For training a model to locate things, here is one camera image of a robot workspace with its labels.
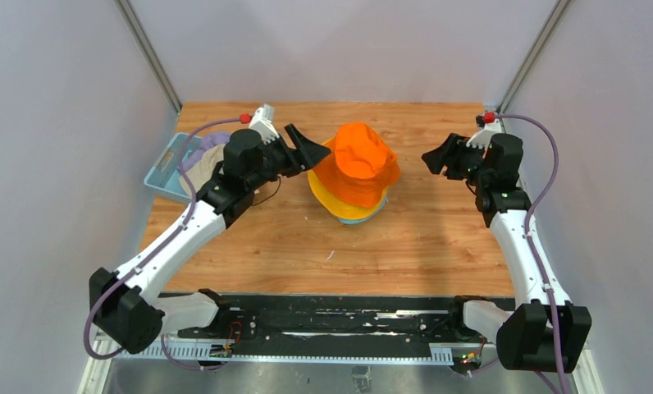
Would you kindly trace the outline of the teal bucket hat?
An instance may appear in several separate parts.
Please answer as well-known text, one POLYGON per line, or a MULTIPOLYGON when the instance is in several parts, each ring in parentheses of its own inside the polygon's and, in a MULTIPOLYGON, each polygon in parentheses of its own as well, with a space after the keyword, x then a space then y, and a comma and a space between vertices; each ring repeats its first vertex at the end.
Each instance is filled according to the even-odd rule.
POLYGON ((376 214, 378 214, 386 206, 387 202, 388 199, 385 197, 373 212, 371 212, 370 214, 368 214, 366 217, 363 218, 356 218, 356 219, 348 219, 348 218, 341 218, 341 217, 335 217, 335 218, 338 222, 345 225, 357 225, 359 223, 368 221, 376 214))

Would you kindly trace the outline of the yellow bucket hat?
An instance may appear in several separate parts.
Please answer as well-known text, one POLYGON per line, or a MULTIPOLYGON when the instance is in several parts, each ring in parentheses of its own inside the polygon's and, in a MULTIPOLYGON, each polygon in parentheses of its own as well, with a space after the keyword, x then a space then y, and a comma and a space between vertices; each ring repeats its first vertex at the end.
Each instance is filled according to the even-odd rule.
POLYGON ((308 171, 307 175, 308 184, 310 190, 312 191, 314 197, 317 201, 329 212, 331 216, 356 219, 366 217, 368 214, 373 212, 380 202, 388 194, 389 188, 385 188, 382 191, 381 198, 376 205, 371 207, 361 207, 358 205, 347 204, 339 199, 337 199, 318 179, 317 175, 313 170, 308 171))

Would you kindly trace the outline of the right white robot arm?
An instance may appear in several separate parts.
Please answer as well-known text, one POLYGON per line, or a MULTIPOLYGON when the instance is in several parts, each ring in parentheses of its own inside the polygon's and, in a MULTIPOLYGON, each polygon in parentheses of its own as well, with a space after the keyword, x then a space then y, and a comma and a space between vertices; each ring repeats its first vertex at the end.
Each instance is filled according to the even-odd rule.
POLYGON ((452 133, 422 154, 430 173, 473 188, 477 210, 501 248, 514 287, 512 311, 482 296, 456 296, 447 328, 460 342, 485 337, 508 370, 571 373, 590 332, 591 314, 570 300, 542 251, 529 215, 532 203, 518 185, 522 159, 522 140, 504 133, 485 146, 452 133))

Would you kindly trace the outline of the orange bucket hat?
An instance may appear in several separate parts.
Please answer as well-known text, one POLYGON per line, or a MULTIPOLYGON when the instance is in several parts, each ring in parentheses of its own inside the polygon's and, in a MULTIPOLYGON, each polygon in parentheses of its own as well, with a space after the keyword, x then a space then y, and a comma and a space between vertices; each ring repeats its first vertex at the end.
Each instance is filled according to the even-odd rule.
POLYGON ((344 124, 324 144, 331 154, 314 169, 319 181, 339 200, 361 207, 376 205, 401 170, 396 153, 367 124, 344 124))

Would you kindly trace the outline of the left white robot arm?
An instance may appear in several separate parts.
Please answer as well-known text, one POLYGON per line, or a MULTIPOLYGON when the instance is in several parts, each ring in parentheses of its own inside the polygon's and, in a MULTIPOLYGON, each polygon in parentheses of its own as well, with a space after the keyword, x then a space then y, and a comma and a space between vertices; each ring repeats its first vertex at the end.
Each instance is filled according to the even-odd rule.
POLYGON ((218 295, 203 290, 162 298, 160 293, 202 246, 253 205, 257 189, 311 170, 331 152, 292 124, 285 131, 292 147, 277 133, 260 133, 255 126, 234 132, 210 180, 175 223, 118 269, 92 274, 86 341, 97 327, 121 350, 138 354, 160 337, 187 328, 199 328, 211 339, 228 333, 230 317, 220 311, 218 295))

